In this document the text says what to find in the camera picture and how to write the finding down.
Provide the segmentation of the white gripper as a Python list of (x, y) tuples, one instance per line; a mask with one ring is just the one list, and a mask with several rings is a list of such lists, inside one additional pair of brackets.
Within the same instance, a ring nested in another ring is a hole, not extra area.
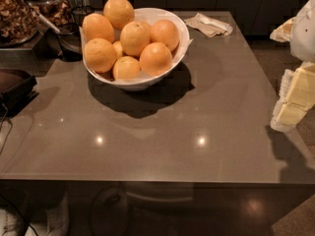
[(274, 29), (270, 39), (290, 42), (291, 54), (303, 61), (295, 71), (284, 71), (270, 123), (272, 129), (288, 132), (315, 105), (315, 0), (308, 0), (295, 18)]

